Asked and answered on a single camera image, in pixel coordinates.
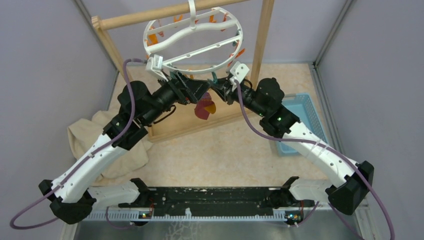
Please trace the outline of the white round clip hanger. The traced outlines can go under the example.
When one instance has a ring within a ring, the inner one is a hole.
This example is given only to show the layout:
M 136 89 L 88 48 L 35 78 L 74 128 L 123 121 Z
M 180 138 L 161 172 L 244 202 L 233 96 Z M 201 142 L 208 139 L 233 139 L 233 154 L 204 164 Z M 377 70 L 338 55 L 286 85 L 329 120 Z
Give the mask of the white round clip hanger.
M 180 71 L 183 74 L 199 75 L 230 67 L 234 57 L 230 54 L 236 50 L 232 43 L 241 41 L 243 48 L 244 33 L 239 20 L 222 7 L 212 7 L 197 12 L 194 1 L 189 2 L 190 12 L 165 19 L 151 20 L 143 32 L 143 47 L 148 59 L 156 54 L 163 57 L 162 71 Z M 150 34 L 164 32 L 164 37 L 157 35 L 159 43 L 147 46 Z M 204 60 L 216 57 L 216 64 L 204 68 L 183 69 L 184 62 Z

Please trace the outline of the light blue plastic basket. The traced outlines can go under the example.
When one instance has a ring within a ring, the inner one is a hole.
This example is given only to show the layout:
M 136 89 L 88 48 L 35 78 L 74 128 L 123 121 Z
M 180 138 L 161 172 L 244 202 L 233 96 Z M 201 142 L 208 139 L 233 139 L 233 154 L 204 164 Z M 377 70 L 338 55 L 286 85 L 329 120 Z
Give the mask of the light blue plastic basket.
M 282 105 L 294 113 L 318 138 L 328 143 L 318 111 L 308 93 L 285 96 Z

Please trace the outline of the purple red striped sock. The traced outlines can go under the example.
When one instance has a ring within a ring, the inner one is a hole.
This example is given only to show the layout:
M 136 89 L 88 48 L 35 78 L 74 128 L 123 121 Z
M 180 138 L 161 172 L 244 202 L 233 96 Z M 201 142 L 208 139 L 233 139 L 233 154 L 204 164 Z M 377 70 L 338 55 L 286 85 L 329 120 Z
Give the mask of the purple red striped sock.
M 212 96 L 209 92 L 206 92 L 201 99 L 197 102 L 194 114 L 201 120 L 207 120 L 210 115 L 215 114 L 217 107 L 215 102 L 212 100 Z

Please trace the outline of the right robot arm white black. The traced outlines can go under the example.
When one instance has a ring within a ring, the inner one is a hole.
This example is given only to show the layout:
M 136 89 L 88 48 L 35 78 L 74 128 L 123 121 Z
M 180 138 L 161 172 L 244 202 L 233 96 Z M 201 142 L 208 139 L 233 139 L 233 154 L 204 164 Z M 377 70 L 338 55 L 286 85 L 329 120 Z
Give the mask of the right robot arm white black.
M 228 105 L 239 103 L 243 115 L 250 110 L 261 116 L 262 132 L 247 121 L 256 134 L 285 143 L 326 175 L 326 180 L 291 177 L 282 187 L 284 204 L 295 206 L 308 200 L 328 203 L 345 215 L 356 211 L 370 191 L 374 166 L 346 157 L 316 136 L 297 115 L 283 106 L 285 93 L 274 77 L 260 80 L 256 89 L 243 81 L 224 77 L 211 81 L 211 89 Z

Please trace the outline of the wooden hanger stand frame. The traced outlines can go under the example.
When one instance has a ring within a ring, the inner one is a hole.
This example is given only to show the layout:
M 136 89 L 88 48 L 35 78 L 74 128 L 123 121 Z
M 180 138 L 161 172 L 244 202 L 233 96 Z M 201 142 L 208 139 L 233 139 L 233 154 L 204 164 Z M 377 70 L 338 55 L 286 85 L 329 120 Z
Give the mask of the wooden hanger stand frame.
M 118 71 L 124 72 L 124 61 L 108 31 L 112 29 L 146 23 L 143 32 L 143 47 L 147 55 L 162 51 L 183 37 L 201 31 L 221 31 L 232 26 L 237 26 L 238 35 L 226 40 L 208 45 L 198 50 L 165 60 L 163 69 L 176 70 L 172 65 L 178 61 L 192 58 L 201 53 L 223 47 L 235 42 L 235 49 L 222 63 L 209 68 L 192 70 L 182 69 L 185 76 L 195 77 L 215 72 L 224 67 L 236 64 L 242 54 L 243 30 L 238 19 L 223 6 L 236 4 L 235 0 L 189 0 L 187 3 L 170 5 L 162 8 L 101 19 L 99 16 L 91 18 L 92 27 L 105 47 L 106 52 Z M 177 114 L 170 119 L 170 123 L 159 123 L 148 130 L 148 139 L 152 143 L 162 142 L 187 134 L 222 126 L 242 117 L 242 113 L 235 107 L 224 103 L 217 103 L 218 95 L 211 94 L 211 100 L 201 100 L 201 107 L 196 104 L 178 107 Z

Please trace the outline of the teal clothes clip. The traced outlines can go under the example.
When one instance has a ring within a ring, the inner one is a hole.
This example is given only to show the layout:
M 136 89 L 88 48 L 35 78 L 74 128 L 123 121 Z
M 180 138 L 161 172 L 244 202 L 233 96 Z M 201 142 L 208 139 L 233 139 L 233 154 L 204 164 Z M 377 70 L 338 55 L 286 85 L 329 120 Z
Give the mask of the teal clothes clip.
M 212 76 L 212 79 L 208 78 L 207 81 L 212 83 L 213 85 L 217 85 L 219 83 L 217 74 L 214 71 L 212 71 L 211 76 Z

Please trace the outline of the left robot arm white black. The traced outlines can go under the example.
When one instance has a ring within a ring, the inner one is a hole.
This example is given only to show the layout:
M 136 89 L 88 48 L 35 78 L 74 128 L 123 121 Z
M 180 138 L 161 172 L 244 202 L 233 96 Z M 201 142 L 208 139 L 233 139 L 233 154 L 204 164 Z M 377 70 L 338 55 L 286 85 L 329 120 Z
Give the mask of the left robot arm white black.
M 48 191 L 50 209 L 67 224 L 76 224 L 93 210 L 110 206 L 144 207 L 149 203 L 149 188 L 139 178 L 106 187 L 94 187 L 96 178 L 118 158 L 126 154 L 175 104 L 197 103 L 211 87 L 209 80 L 197 80 L 173 72 L 160 88 L 150 93 L 142 81 L 128 83 L 118 96 L 120 109 L 103 128 L 91 148 L 63 175 L 43 180 L 39 189 Z

